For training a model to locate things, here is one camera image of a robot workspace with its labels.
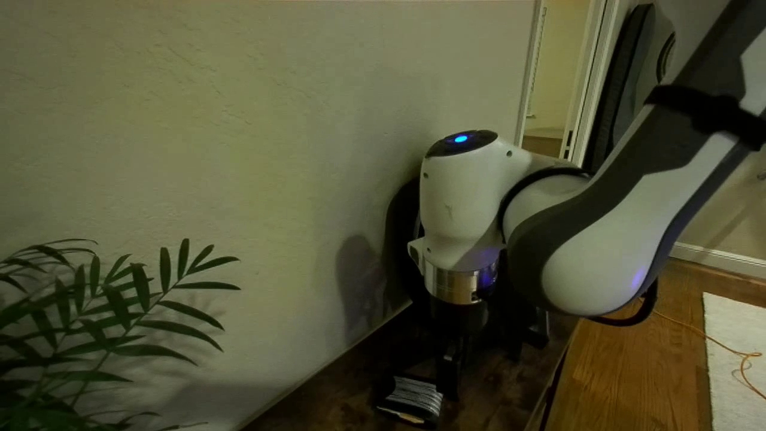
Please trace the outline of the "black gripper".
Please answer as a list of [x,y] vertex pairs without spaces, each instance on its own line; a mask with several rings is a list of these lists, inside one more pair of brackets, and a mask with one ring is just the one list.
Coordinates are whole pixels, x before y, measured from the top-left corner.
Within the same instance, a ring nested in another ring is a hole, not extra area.
[[460,378],[473,357],[473,348],[487,322],[487,305],[449,305],[431,300],[416,336],[419,363],[447,398],[460,398]]

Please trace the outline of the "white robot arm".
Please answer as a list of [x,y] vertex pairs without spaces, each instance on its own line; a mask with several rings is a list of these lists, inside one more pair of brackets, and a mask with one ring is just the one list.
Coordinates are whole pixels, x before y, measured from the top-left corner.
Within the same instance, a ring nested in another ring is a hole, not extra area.
[[764,21],[766,0],[727,0],[593,172],[492,130],[431,144],[406,251],[449,322],[436,362],[443,394],[487,321],[522,343],[548,312],[607,322],[655,295],[682,229],[766,144]]

